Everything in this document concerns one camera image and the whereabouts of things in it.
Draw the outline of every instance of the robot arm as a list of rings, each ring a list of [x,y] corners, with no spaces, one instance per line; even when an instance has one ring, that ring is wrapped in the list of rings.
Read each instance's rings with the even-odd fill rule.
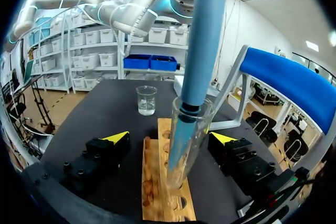
[[[82,4],[86,5],[84,10],[90,18],[137,37],[148,34],[158,15],[190,24],[193,14],[193,0],[130,0],[127,4],[120,0],[26,0],[6,38],[5,50],[12,50],[16,41],[34,27],[38,9],[72,8]]]

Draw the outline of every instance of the black table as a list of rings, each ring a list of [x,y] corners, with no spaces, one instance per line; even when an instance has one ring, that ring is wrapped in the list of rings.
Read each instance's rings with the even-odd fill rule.
[[[138,113],[135,89],[141,85],[154,86],[158,90],[156,111],[152,116]],[[175,97],[171,82],[104,80],[68,115],[41,161],[62,169],[64,161],[74,160],[85,150],[88,140],[129,131],[131,151],[121,164],[119,173],[106,178],[85,200],[140,221],[143,139],[145,136],[158,138],[157,120],[171,117]],[[224,103],[214,121],[231,120],[235,114],[236,111]],[[260,157],[275,162],[268,148],[244,120],[240,127],[216,132],[234,138],[245,137],[254,144]],[[245,196],[230,177],[224,177],[207,151],[207,141],[188,175],[196,218],[209,224],[231,223],[238,218],[237,209],[246,204],[250,197]]]

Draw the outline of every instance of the yellow tape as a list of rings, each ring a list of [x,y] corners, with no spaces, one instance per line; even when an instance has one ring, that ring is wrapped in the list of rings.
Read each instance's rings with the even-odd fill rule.
[[[51,108],[55,107],[57,103],[59,103],[68,93],[65,93],[64,95],[61,96],[60,99],[58,99],[52,106]],[[41,118],[38,123],[36,124],[35,127],[37,127],[41,122],[43,121],[43,118]]]
[[[288,168],[291,169],[290,164],[289,164],[289,162],[287,161],[287,158],[284,156],[284,154],[282,153],[282,151],[280,150],[280,148],[279,148],[275,143],[273,143],[273,144],[274,144],[274,146],[278,149],[279,153],[280,153],[281,156],[283,157],[283,160],[284,160],[284,161],[286,162],[286,164],[288,165]]]

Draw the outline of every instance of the clear glass tube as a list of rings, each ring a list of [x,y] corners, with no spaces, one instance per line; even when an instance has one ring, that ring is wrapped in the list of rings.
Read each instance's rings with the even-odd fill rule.
[[[142,115],[154,114],[157,89],[151,86],[140,86],[136,90],[138,93],[138,112]]]
[[[215,115],[213,103],[205,99],[197,116],[181,111],[181,98],[173,101],[167,184],[180,188],[198,155],[204,137]]]

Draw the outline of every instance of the blue container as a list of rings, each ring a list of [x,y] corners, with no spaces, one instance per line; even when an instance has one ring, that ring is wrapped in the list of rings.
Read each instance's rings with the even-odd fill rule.
[[[51,18],[50,17],[45,17],[45,18],[39,18],[38,20],[36,20],[35,22],[35,26],[38,27],[39,25],[41,25],[42,23],[44,23],[45,21],[48,21],[47,23],[42,25],[42,28],[50,28],[50,24],[51,24]]]
[[[39,41],[43,41],[49,35],[50,35],[50,29],[49,28],[43,28],[41,30],[41,33],[38,30],[38,31],[34,32],[34,42],[38,43]]]
[[[34,33],[29,34],[29,46],[35,44]]]
[[[124,58],[124,68],[149,69],[151,55],[129,55]]]
[[[177,61],[172,56],[153,55],[150,65],[155,70],[176,71]]]

